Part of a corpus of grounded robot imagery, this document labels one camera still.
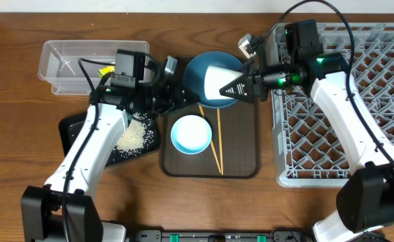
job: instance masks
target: black mount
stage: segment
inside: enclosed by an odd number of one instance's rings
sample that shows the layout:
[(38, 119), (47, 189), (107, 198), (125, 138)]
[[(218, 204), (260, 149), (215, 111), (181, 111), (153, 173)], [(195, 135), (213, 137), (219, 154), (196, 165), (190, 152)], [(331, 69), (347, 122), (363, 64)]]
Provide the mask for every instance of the black mount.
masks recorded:
[(394, 169), (373, 162), (357, 170), (338, 193), (336, 206), (345, 227), (354, 233), (394, 223)]
[[(61, 207), (62, 194), (48, 186), (28, 186), (22, 195), (21, 209), (25, 242), (64, 239), (62, 216), (52, 214)], [(69, 230), (72, 241), (100, 242), (103, 225), (90, 196), (76, 190), (67, 198)]]
[[(289, 63), (267, 65), (263, 44), (257, 45), (256, 49), (249, 52), (257, 54), (259, 69), (230, 82), (220, 89), (220, 94), (248, 103), (252, 102), (253, 97), (259, 97), (263, 102), (268, 99), (270, 90), (301, 86), (305, 94), (310, 96), (316, 79), (324, 79), (329, 73), (347, 71), (348, 64), (340, 53), (323, 53), (314, 19), (288, 24), (285, 30), (286, 45), (291, 55)], [(253, 38), (248, 49), (257, 41), (257, 38)]]
[[(129, 114), (166, 114), (195, 104), (199, 101), (198, 96), (181, 83), (170, 79), (175, 72), (176, 62), (176, 59), (169, 56), (162, 65), (148, 54), (118, 50), (115, 72), (106, 74), (107, 78), (102, 78), (95, 92), (90, 95), (89, 102), (115, 105)], [(141, 82), (145, 68), (154, 72), (153, 79), (147, 83)], [(105, 85), (108, 77), (111, 78), (110, 85)]]

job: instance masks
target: chopsticks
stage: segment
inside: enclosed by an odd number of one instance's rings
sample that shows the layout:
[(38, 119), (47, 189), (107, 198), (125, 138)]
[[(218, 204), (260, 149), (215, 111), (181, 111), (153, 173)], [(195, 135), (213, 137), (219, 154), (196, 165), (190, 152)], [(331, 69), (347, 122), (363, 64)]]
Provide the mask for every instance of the chopsticks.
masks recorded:
[[(203, 107), (201, 105), (198, 105), (198, 108), (200, 108), (200, 113), (202, 114), (202, 118), (205, 118), (204, 112), (203, 112)], [(213, 145), (212, 140), (210, 140), (210, 146), (212, 147), (212, 152), (213, 152), (213, 155), (215, 156), (215, 161), (216, 161), (216, 165), (218, 166), (219, 173), (221, 173), (221, 175), (224, 175), (224, 167), (221, 168), (219, 166), (218, 156), (216, 155), (215, 146)], [(223, 162), (222, 157), (223, 157), (223, 152), (221, 150), (221, 164)]]
[(224, 175), (224, 162), (223, 162), (223, 139), (221, 138), (221, 112), (219, 108), (216, 109), (218, 116), (218, 137), (219, 137), (219, 157), (221, 158), (221, 175)]

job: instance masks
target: gray dish rack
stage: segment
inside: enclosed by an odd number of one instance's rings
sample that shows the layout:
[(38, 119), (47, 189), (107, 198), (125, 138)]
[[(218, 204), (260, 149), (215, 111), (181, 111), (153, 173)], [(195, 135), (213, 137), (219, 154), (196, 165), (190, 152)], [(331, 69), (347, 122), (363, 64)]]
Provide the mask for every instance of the gray dish rack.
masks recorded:
[[(269, 64), (289, 61), (285, 27), (269, 37)], [(394, 24), (350, 24), (355, 41), (352, 74), (361, 97), (391, 140), (394, 137)], [(318, 23), (325, 52), (350, 56), (350, 41), (343, 24)], [(294, 91), (302, 92), (299, 87)], [(325, 115), (311, 99), (272, 92), (273, 143), (277, 182), (287, 188), (342, 187), (349, 167), (342, 146)]]

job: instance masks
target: black tray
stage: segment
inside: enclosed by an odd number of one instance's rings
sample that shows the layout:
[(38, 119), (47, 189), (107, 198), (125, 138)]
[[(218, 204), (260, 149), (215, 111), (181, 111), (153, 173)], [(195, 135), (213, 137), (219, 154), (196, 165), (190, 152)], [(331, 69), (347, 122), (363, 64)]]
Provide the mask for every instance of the black tray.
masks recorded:
[[(181, 81), (185, 66), (192, 56), (178, 58), (176, 81)], [(206, 120), (212, 128), (212, 140), (219, 155), (218, 121), (216, 109), (203, 108)], [(160, 166), (174, 177), (251, 178), (260, 170), (260, 109), (254, 104), (237, 102), (221, 109), (221, 134), (223, 140), (224, 175), (219, 173), (211, 146), (196, 155), (185, 155), (171, 142), (171, 127), (185, 115), (201, 116), (198, 105), (164, 117), (161, 141)]]

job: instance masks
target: wooden table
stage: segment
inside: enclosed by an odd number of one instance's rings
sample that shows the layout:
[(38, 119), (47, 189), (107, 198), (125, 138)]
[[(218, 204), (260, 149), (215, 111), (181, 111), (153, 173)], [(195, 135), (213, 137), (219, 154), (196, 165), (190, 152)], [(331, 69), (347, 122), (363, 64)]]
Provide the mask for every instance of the wooden table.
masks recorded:
[[(42, 186), (63, 160), (58, 122), (87, 109), (87, 97), (53, 95), (37, 77), (47, 40), (146, 40), (151, 53), (240, 55), (246, 33), (265, 32), (280, 14), (0, 13), (0, 241), (22, 241), (20, 198)], [(286, 22), (332, 14), (293, 14)], [(350, 22), (394, 22), (394, 15), (347, 15)], [(270, 231), (308, 229), (336, 209), (338, 189), (286, 189), (275, 181), (272, 104), (260, 104), (262, 168), (253, 179), (166, 176), (153, 153), (104, 171), (95, 199), (104, 220), (130, 229)], [(394, 226), (384, 229), (394, 241)]]

